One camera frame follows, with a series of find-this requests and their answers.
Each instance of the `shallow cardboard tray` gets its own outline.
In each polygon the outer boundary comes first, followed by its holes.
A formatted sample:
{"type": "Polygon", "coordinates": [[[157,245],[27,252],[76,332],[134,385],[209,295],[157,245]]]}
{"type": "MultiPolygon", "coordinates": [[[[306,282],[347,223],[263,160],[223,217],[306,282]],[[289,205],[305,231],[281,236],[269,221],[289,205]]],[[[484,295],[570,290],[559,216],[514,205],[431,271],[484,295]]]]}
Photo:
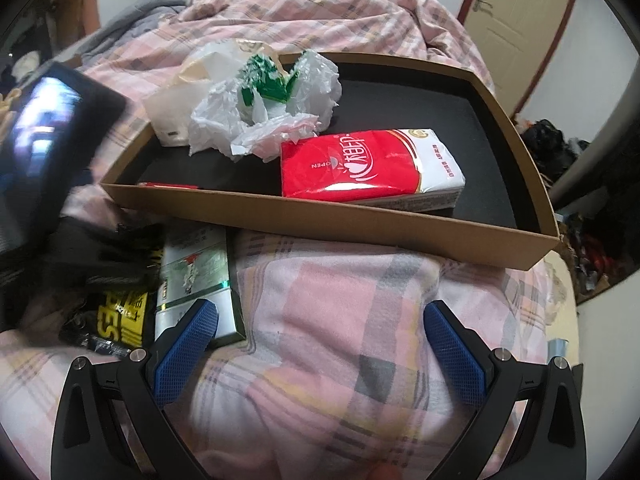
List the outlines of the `shallow cardboard tray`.
{"type": "MultiPolygon", "coordinates": [[[[529,153],[488,89],[470,71],[375,54],[325,54],[343,96],[327,133],[431,128],[466,186],[452,218],[285,199],[279,161],[233,163],[215,150],[162,148],[151,126],[102,186],[122,207],[257,231],[399,246],[463,262],[529,269],[558,243],[553,211],[529,153]],[[136,186],[190,184],[207,190],[136,186]]],[[[281,56],[284,64],[295,56],[281,56]]]]}

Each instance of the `pink plaid bedsheet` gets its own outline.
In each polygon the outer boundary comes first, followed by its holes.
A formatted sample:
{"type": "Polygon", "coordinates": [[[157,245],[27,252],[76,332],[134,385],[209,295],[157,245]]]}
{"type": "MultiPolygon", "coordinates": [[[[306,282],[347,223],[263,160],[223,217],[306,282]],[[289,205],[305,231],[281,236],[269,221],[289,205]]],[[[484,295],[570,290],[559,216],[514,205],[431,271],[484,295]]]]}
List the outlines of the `pink plaid bedsheet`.
{"type": "MultiPolygon", "coordinates": [[[[94,160],[96,179],[145,124],[140,99],[194,48],[243,37],[295,52],[351,50],[463,66],[491,87],[462,26],[435,0],[195,0],[86,73],[132,105],[94,160]]],[[[66,210],[112,225],[121,215],[97,186],[66,210]]],[[[490,347],[544,362],[550,281],[394,248],[242,232],[236,247],[248,344],[206,354],[166,411],[212,475],[234,479],[364,478],[373,462],[423,479],[468,421],[422,326],[422,308],[447,302],[490,347]]],[[[70,298],[30,306],[21,332],[0,334],[0,422],[39,478],[50,478],[60,392],[80,349],[52,337],[70,298]]],[[[90,355],[92,362],[105,358],[90,355]]],[[[522,410],[485,473],[497,469],[522,410]]],[[[132,440],[134,451],[144,462],[132,440]]]]}

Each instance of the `door frame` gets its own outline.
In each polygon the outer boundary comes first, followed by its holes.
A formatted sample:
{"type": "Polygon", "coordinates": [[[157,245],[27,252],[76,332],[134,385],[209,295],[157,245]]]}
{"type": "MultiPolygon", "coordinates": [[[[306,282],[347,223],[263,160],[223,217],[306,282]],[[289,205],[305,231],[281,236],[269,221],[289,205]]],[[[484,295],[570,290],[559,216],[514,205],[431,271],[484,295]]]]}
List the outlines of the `door frame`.
{"type": "MultiPolygon", "coordinates": [[[[524,92],[524,95],[518,101],[518,104],[516,105],[515,110],[513,111],[513,114],[511,115],[512,119],[522,111],[522,109],[524,108],[524,105],[527,103],[527,101],[531,97],[531,94],[533,94],[533,91],[535,90],[536,86],[538,86],[538,83],[540,83],[540,80],[542,79],[542,76],[545,73],[546,67],[549,65],[549,62],[551,62],[551,58],[555,54],[556,49],[558,48],[558,44],[560,43],[560,40],[562,39],[562,35],[564,34],[564,32],[566,30],[567,23],[569,22],[569,18],[571,17],[571,13],[574,10],[575,1],[576,0],[567,0],[566,9],[564,10],[564,15],[562,16],[562,20],[560,21],[560,25],[558,25],[558,30],[556,30],[556,34],[555,34],[553,40],[551,41],[551,44],[549,45],[548,50],[546,51],[545,57],[543,58],[542,62],[540,63],[540,66],[538,67],[538,70],[534,74],[533,78],[531,79],[531,82],[529,83],[529,86],[527,87],[526,91],[524,92]]],[[[474,0],[463,0],[462,1],[462,6],[460,7],[460,12],[458,13],[458,21],[462,25],[465,24],[466,18],[469,15],[469,11],[471,10],[471,5],[473,5],[473,2],[474,2],[474,0]]]]}

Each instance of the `door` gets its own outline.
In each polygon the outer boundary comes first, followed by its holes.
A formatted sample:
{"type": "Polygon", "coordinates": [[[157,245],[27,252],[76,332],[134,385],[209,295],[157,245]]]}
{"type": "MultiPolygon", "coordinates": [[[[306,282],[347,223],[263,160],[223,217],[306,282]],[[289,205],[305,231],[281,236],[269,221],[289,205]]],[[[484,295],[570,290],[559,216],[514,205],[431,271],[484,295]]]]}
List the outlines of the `door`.
{"type": "Polygon", "coordinates": [[[545,59],[568,1],[474,1],[465,28],[491,72],[507,115],[513,114],[545,59]]]}

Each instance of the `light blue object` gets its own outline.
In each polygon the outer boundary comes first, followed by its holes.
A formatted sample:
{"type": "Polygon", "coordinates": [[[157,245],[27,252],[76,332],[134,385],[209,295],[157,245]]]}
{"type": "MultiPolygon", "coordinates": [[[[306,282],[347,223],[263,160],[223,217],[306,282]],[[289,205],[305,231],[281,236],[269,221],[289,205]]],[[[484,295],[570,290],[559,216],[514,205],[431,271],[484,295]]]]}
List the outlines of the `light blue object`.
{"type": "Polygon", "coordinates": [[[178,398],[205,348],[216,335],[218,329],[216,305],[209,300],[202,301],[199,312],[191,319],[174,346],[156,367],[154,397],[160,408],[178,398]]]}
{"type": "Polygon", "coordinates": [[[552,339],[546,342],[546,362],[554,357],[566,357],[566,348],[569,342],[566,339],[552,339]]]}
{"type": "Polygon", "coordinates": [[[486,397],[484,371],[434,303],[424,308],[424,331],[462,402],[482,406],[486,397]]]}

